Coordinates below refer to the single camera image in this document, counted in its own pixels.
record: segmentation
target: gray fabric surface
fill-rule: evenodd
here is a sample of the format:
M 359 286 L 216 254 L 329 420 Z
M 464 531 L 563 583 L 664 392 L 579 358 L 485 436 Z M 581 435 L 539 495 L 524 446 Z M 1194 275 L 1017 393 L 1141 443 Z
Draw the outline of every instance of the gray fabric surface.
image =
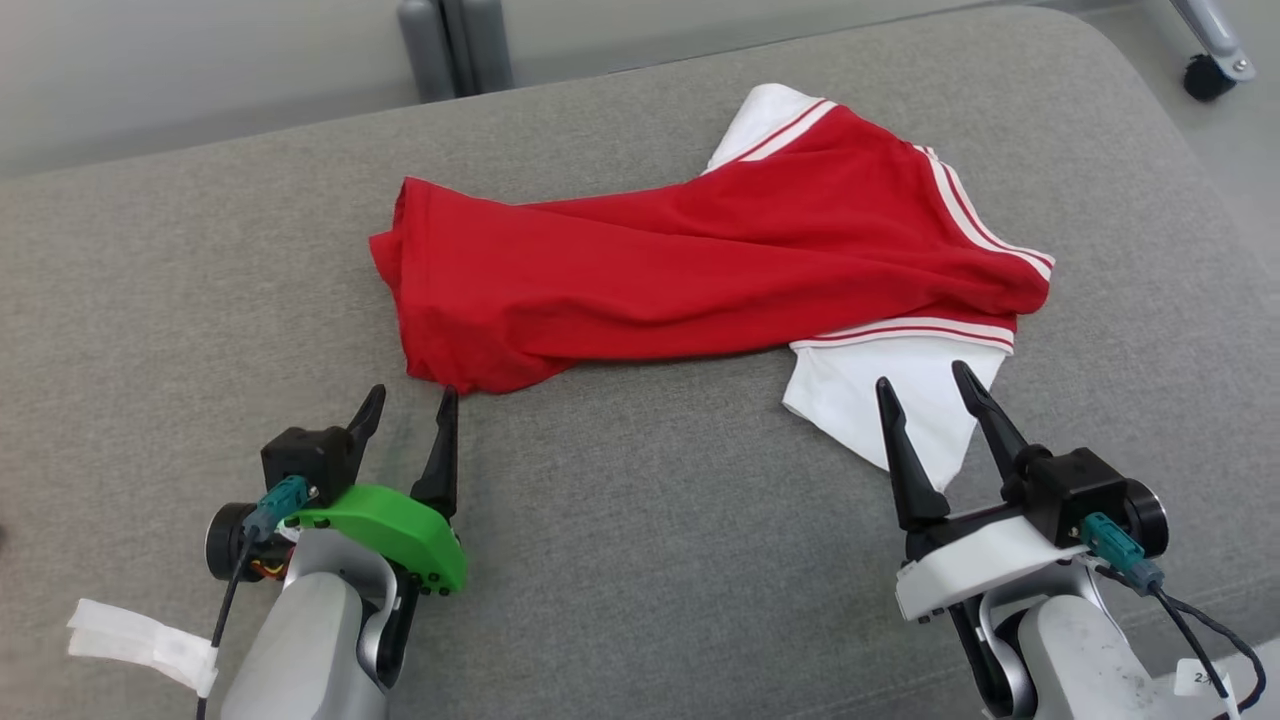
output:
M 937 147 L 992 229 L 1057 256 L 996 395 L 1029 437 L 1156 488 L 1171 592 L 1280 633 L 1262 281 L 1120 54 L 1000 9 L 0 186 L 0 716 L 189 716 L 157 673 L 65 657 L 63 625 L 83 596 L 209 633 L 205 524 L 256 497 L 284 427 L 385 382 L 362 478 L 416 478 L 438 388 L 403 375 L 365 242 L 402 176 L 506 201 L 681 181 L 767 81 Z M 420 603 L 393 717 L 977 717 L 951 628 L 897 616 L 884 475 L 782 409 L 791 363 L 466 398 L 471 584 Z M 950 495 L 995 500 L 980 447 Z M 274 594 L 241 592 L 214 707 Z M 1111 596 L 1153 673 L 1185 655 L 1152 603 Z

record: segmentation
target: robotic arm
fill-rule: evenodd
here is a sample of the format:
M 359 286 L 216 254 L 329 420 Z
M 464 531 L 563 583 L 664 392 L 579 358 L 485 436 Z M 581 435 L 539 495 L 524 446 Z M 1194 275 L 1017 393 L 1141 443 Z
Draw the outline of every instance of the robotic arm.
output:
M 228 598 L 242 580 L 284 585 L 228 691 L 224 720 L 387 717 L 419 596 L 463 588 L 466 557 L 449 525 L 457 391 L 445 388 L 430 460 L 408 496 L 355 484 L 385 397 L 375 386 L 346 428 L 282 433 L 262 448 L 266 497 L 214 516 L 205 557 L 228 580 Z
M 881 425 L 899 527 L 906 532 L 896 589 L 902 616 L 928 623 L 950 615 L 992 717 L 1172 716 L 1107 612 L 1097 569 L 1165 605 L 1229 703 L 1228 715 L 1238 717 L 1178 610 L 1207 618 L 1166 596 L 1164 573 L 1151 562 L 1169 546 L 1156 495 L 1088 448 L 1053 455 L 1029 445 L 968 365 L 956 361 L 952 372 L 996 460 L 1004 502 L 951 514 L 915 455 L 892 384 L 881 378 Z M 1244 708 L 1257 702 L 1266 679 L 1252 650 L 1228 637 L 1258 673 Z

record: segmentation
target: white sleeve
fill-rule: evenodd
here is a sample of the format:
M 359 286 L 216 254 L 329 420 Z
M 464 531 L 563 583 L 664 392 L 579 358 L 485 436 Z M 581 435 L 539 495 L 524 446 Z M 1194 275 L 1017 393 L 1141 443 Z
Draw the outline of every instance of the white sleeve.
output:
M 951 363 L 964 360 L 987 387 L 1009 351 L 942 337 L 888 337 L 813 347 L 795 343 L 782 405 L 841 445 L 888 469 L 876 380 L 893 383 L 924 471 L 940 492 L 960 471 L 977 420 L 964 407 Z

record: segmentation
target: white wall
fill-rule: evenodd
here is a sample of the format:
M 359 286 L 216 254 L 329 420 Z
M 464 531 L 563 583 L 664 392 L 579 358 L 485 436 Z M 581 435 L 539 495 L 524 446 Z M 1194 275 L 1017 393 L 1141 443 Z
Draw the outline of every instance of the white wall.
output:
M 503 0 L 516 82 L 604 74 L 979 0 Z
M 0 0 L 0 176 L 415 101 L 396 0 Z
M 504 0 L 520 85 L 973 0 Z M 397 0 L 0 0 L 0 178 L 416 102 Z

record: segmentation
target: chair wheel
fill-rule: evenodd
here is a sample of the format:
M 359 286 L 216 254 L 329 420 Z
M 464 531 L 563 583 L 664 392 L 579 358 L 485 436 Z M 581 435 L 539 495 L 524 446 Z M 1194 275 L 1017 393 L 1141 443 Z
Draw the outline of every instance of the chair wheel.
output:
M 1235 87 L 1235 81 L 1226 77 L 1217 67 L 1213 58 L 1208 55 L 1196 55 L 1187 65 L 1187 74 L 1183 77 L 1183 87 L 1187 94 L 1201 102 L 1211 102 L 1222 96 L 1224 92 Z

